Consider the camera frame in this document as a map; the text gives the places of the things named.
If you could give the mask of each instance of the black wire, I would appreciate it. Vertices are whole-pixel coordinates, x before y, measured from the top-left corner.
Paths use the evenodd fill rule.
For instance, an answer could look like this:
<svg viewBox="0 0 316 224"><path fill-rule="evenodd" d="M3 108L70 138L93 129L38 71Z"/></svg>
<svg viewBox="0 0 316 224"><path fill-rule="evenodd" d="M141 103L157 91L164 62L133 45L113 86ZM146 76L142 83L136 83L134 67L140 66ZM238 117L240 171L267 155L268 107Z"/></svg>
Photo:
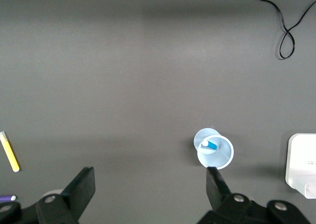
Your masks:
<svg viewBox="0 0 316 224"><path fill-rule="evenodd" d="M273 3L273 2L270 1L270 0L260 0L260 1L264 1L264 2L267 2L267 3L270 3L271 5L273 5L274 8L276 9L277 13L279 14L279 17L280 17L281 22L282 22L282 27L283 27L283 29L284 29L284 31L285 31L285 34L284 34L284 36L283 36L283 38L282 38L282 41L281 41L281 43L280 43L280 47L279 47L278 52L279 52L279 55L280 55L280 57L281 57L282 59L287 59L287 58L289 58L290 56L292 56L292 54L294 53L294 50L295 50L295 40L294 40L294 37L293 37L293 35L291 34L290 31L301 23L302 19L303 19L304 16L306 15L306 13L312 8L312 6L316 3L316 1L314 1L314 2L307 8L307 10L304 12L304 14L303 14L302 17L299 19L299 21L298 21L295 25L293 25L292 27L290 27L289 29L287 29L287 27L285 26L283 14L282 14L280 8L279 8L275 3ZM292 51L291 51L291 53L290 53L288 56L283 56L283 54L282 54L282 52L281 52L281 48L282 48L282 45L283 45L283 42L284 42L284 39L285 39L286 36L288 36L288 37L291 39L291 41L292 41Z"/></svg>

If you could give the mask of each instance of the gray table surface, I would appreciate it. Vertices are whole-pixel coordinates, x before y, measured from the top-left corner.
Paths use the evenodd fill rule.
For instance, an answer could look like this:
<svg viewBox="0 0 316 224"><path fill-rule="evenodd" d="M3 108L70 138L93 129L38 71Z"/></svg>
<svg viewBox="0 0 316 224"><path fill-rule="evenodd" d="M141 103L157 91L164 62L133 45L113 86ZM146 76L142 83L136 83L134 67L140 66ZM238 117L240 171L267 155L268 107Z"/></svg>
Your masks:
<svg viewBox="0 0 316 224"><path fill-rule="evenodd" d="M274 0L293 25L313 0ZM83 224L194 224L210 209L193 137L235 148L233 192L283 199L287 142L316 132L316 9L278 60L273 7L257 0L0 0L1 195L23 207L93 166ZM285 51L290 49L286 42Z"/></svg>

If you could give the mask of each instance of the yellow marker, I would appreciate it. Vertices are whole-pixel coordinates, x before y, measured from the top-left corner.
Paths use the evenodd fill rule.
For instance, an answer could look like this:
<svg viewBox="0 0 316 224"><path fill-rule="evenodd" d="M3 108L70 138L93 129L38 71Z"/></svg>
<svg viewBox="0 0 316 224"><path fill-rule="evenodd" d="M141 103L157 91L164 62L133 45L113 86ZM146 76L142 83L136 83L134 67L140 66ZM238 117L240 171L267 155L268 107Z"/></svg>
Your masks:
<svg viewBox="0 0 316 224"><path fill-rule="evenodd" d="M11 164L12 170L14 172L18 172L20 170L20 167L19 167L19 165L18 165L18 163L17 163L17 161L15 159L15 156L14 156L13 151L11 149L10 143L8 142L8 139L6 138L4 132L0 133L0 141L2 143L2 146L4 148L6 156L9 159L9 162Z"/></svg>

